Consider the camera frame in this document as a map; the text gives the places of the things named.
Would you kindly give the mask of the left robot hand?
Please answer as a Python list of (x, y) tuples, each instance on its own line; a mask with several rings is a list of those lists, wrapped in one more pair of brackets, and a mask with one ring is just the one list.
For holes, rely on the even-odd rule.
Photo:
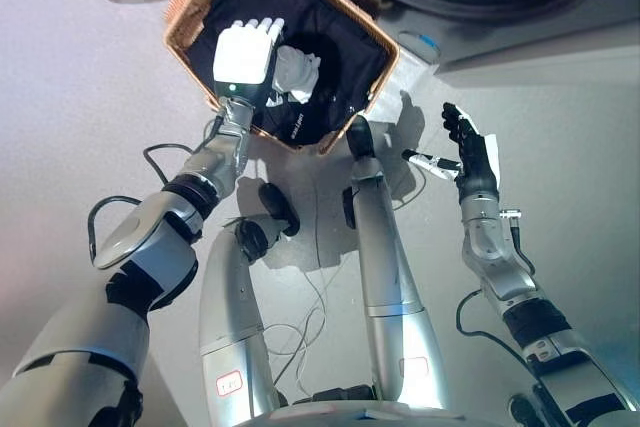
[(263, 105), (271, 90), (283, 18), (234, 20), (217, 39), (212, 73), (218, 98)]

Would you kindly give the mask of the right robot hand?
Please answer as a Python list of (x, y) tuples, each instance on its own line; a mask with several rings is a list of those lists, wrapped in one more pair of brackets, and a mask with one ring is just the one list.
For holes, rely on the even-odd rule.
[(453, 103), (443, 104), (441, 116), (449, 139), (458, 146), (459, 159), (411, 149), (402, 152), (402, 159), (439, 179), (455, 182), (463, 197), (476, 191), (497, 193), (500, 167), (496, 135), (481, 135), (470, 115)]

